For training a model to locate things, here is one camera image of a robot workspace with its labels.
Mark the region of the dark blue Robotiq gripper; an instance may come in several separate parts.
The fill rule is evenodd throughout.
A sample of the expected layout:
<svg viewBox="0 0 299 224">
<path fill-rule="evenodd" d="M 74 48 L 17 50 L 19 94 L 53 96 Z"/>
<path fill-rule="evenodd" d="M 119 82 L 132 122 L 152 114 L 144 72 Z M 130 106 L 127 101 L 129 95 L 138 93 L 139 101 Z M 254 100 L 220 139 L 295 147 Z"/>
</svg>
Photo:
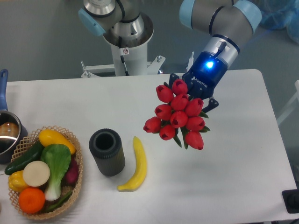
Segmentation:
<svg viewBox="0 0 299 224">
<path fill-rule="evenodd" d="M 215 87 L 227 70 L 227 65 L 220 59 L 215 58 L 208 52 L 202 52 L 191 68 L 182 76 L 182 80 L 187 84 L 190 96 L 206 99 L 213 96 Z M 164 85 L 172 88 L 177 79 L 180 79 L 180 77 L 175 73 L 171 73 L 169 81 L 164 82 Z M 208 105 L 202 109 L 202 112 L 208 113 L 218 106 L 219 102 L 214 98 L 210 98 Z"/>
</svg>

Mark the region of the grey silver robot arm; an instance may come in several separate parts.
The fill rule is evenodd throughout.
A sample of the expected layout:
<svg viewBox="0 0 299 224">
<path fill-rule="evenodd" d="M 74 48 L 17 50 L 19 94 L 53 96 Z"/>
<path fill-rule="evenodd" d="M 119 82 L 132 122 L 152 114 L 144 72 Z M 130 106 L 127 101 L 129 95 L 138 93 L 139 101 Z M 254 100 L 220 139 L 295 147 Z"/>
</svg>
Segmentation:
<svg viewBox="0 0 299 224">
<path fill-rule="evenodd" d="M 147 44 L 153 36 L 152 20 L 140 10 L 137 0 L 85 0 L 78 17 L 95 36 L 111 46 L 117 76 L 149 73 Z M 248 0 L 185 0 L 178 21 L 210 39 L 182 76 L 188 94 L 208 99 L 204 112 L 218 106 L 213 94 L 241 48 L 262 21 L 257 5 Z"/>
</svg>

